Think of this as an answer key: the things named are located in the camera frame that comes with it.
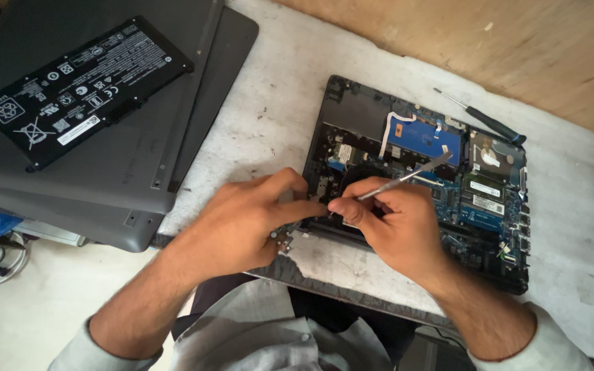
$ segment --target laptop battery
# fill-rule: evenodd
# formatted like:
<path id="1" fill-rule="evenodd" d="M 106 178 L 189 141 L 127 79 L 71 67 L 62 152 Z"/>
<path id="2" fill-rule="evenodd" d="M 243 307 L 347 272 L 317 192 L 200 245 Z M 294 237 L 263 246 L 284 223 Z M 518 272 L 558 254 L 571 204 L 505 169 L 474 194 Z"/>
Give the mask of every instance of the laptop battery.
<path id="1" fill-rule="evenodd" d="M 142 16 L 0 90 L 0 131 L 41 170 L 194 64 Z"/>

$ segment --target dark trousers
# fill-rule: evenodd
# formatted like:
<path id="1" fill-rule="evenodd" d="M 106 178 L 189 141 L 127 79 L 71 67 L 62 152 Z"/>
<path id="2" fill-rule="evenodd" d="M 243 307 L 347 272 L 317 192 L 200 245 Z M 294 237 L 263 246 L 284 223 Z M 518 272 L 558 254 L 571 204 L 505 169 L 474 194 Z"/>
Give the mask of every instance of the dark trousers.
<path id="1" fill-rule="evenodd" d="M 171 333 L 176 340 L 206 310 L 224 295 L 243 283 L 256 279 L 248 274 L 231 274 L 215 277 L 201 283 L 196 289 L 191 314 L 177 319 Z M 420 325 L 390 314 L 376 312 L 353 304 L 340 302 L 318 294 L 288 287 L 295 317 L 307 317 L 332 333 L 347 330 L 359 317 L 373 329 L 384 345 L 392 364 L 403 358 L 414 340 L 414 330 Z"/>

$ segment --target shirt sleeve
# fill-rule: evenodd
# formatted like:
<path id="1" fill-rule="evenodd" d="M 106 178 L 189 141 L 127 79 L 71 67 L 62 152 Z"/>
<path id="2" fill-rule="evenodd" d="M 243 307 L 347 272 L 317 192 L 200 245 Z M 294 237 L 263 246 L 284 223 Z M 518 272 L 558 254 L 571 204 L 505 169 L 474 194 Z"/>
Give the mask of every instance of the shirt sleeve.
<path id="1" fill-rule="evenodd" d="M 130 360 L 107 353 L 91 339 L 90 318 L 79 328 L 75 337 L 54 358 L 47 371 L 147 371 L 162 355 L 160 349 L 152 358 Z"/>
<path id="2" fill-rule="evenodd" d="M 590 359 L 565 336 L 546 310 L 533 303 L 525 306 L 538 319 L 538 328 L 531 342 L 517 355 L 501 362 L 479 360 L 467 351 L 479 371 L 594 370 Z"/>

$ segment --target metal spudger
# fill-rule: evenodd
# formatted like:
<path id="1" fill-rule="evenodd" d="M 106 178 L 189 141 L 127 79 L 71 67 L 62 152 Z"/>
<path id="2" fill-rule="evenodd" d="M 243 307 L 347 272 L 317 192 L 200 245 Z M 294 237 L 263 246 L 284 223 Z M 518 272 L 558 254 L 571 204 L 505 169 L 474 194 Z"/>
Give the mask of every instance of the metal spudger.
<path id="1" fill-rule="evenodd" d="M 453 99 L 448 94 L 442 92 L 441 90 L 439 90 L 437 88 L 434 88 L 434 91 L 442 94 L 443 96 L 447 97 L 448 99 L 452 100 L 453 102 L 463 106 L 467 114 L 472 115 L 473 117 L 478 119 L 480 122 L 487 125 L 487 127 L 489 127 L 491 130 L 494 130 L 497 133 L 499 133 L 500 135 L 506 137 L 507 139 L 510 139 L 510 141 L 513 144 L 519 146 L 519 145 L 524 144 L 524 142 L 526 141 L 526 135 L 517 133 L 515 130 L 510 129 L 509 127 L 507 127 L 504 123 L 500 122 L 499 120 L 495 120 L 495 119 L 491 118 L 490 116 L 483 114 L 482 112 L 478 111 L 474 107 L 471 107 L 470 105 L 461 104 L 460 102 Z"/>
<path id="2" fill-rule="evenodd" d="M 357 198 L 357 200 L 358 201 L 363 201 L 364 199 L 368 199 L 368 198 L 374 197 L 375 195 L 378 195 L 378 194 L 380 194 L 380 193 L 382 193 L 384 191 L 391 190 L 392 188 L 397 187 L 400 183 L 402 183 L 402 182 L 408 180 L 409 178 L 413 177 L 417 173 L 430 171 L 430 170 L 436 168 L 437 166 L 445 163 L 452 156 L 453 156 L 453 153 L 452 152 L 446 152 L 443 155 L 441 155 L 441 156 L 433 159 L 432 161 L 428 162 L 427 164 L 421 166 L 418 170 L 414 170 L 413 172 L 408 173 L 406 176 L 403 176 L 402 178 L 398 178 L 398 179 L 392 180 L 392 181 L 386 183 L 385 185 L 383 185 L 382 187 L 379 187 L 378 189 L 376 189 L 374 191 L 370 191 L 370 192 L 366 193 L 365 195 L 359 196 L 359 198 Z"/>

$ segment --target white shirt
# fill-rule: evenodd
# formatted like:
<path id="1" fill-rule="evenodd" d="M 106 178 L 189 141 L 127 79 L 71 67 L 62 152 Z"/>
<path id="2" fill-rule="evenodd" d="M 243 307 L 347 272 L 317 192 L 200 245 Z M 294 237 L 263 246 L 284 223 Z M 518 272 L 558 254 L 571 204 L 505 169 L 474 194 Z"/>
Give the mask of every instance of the white shirt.
<path id="1" fill-rule="evenodd" d="M 501 362 L 484 362 L 469 353 L 478 370 L 593 370 L 546 311 L 526 305 L 538 319 L 531 342 Z M 161 355 L 162 351 L 145 360 L 115 357 L 91 339 L 87 321 L 49 371 L 145 371 Z M 295 318 L 287 287 L 262 279 L 229 292 L 182 333 L 170 367 L 173 371 L 390 369 L 386 350 L 363 319 L 342 333 L 331 333 L 314 321 Z"/>

